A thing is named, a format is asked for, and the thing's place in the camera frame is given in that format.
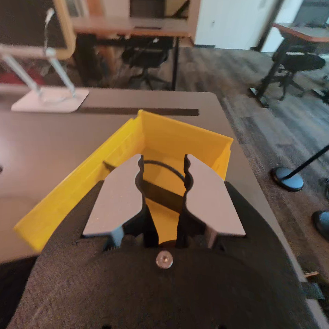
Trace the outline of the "wooden office desk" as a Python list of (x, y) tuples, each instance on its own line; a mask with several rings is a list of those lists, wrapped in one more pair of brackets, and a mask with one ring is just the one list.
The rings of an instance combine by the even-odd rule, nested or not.
[(120, 17), (89, 17), (73, 18), (73, 27), (77, 33), (76, 49), (73, 58), (84, 87), (99, 87), (105, 77), (100, 56), (96, 47), (123, 47), (136, 36), (142, 37), (173, 37), (173, 69), (171, 91), (176, 89), (179, 41), (189, 37), (185, 19), (151, 19), (151, 18), (120, 18)]
[(267, 75), (261, 79), (256, 88), (250, 88), (250, 95), (263, 108), (268, 108), (269, 104), (265, 98), (265, 92), (270, 85), (271, 79), (275, 75), (284, 75), (285, 72), (277, 73), (280, 64), (283, 63), (286, 55), (301, 55), (303, 53), (319, 55), (318, 48), (321, 45), (328, 47), (328, 27), (294, 26), (291, 23), (273, 23), (283, 37), (282, 43), (272, 56), (273, 64)]

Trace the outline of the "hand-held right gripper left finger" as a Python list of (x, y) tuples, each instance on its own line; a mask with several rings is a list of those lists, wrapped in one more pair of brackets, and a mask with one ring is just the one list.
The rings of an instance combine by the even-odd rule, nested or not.
[(143, 207), (142, 192), (136, 178), (143, 173), (143, 156), (136, 154), (116, 167), (105, 178), (83, 230), (83, 237), (109, 236), (120, 246), (124, 224)]

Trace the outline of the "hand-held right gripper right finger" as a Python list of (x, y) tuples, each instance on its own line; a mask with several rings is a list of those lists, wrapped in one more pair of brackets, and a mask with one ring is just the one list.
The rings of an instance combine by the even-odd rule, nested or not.
[(201, 224), (208, 248), (218, 236), (245, 237), (246, 232), (233, 205), (224, 180), (192, 154), (184, 159), (187, 215)]

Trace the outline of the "white panel stand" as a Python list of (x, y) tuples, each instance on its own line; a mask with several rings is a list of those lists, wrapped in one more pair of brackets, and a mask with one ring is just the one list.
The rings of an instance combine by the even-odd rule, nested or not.
[[(13, 112), (26, 113), (72, 113), (76, 111), (89, 95), (86, 88), (76, 88), (57, 59), (53, 48), (27, 46), (0, 46), (1, 59), (19, 76), (30, 88), (30, 91), (11, 106)], [(39, 86), (35, 80), (15, 59), (42, 58), (55, 69), (64, 87)]]

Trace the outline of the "yellow plastic bin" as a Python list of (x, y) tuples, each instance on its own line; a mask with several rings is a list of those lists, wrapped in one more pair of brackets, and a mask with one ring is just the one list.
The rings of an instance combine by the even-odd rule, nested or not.
[(104, 162), (118, 167), (135, 154), (164, 162), (178, 171), (192, 154), (226, 178), (233, 139), (206, 129), (139, 110), (77, 166), (15, 226), (14, 231), (40, 252), (68, 213), (109, 174)]

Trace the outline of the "black round-base stand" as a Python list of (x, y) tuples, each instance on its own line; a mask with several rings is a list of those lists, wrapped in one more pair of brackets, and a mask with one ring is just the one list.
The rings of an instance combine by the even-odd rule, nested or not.
[(303, 162), (296, 169), (291, 170), (288, 167), (275, 167), (269, 171), (270, 177), (273, 182), (276, 183), (279, 187), (290, 191), (298, 192), (301, 191), (304, 187), (304, 180), (299, 174), (303, 169), (308, 167), (315, 160), (320, 158), (329, 150), (329, 145), (326, 145), (323, 149), (319, 150), (316, 154), (310, 157), (308, 160)]

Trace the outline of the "black panel with wooden rim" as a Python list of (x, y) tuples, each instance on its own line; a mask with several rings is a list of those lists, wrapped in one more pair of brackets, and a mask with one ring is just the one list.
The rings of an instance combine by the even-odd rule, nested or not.
[(0, 44), (53, 48), (57, 59), (70, 58), (76, 34), (63, 0), (1, 0)]

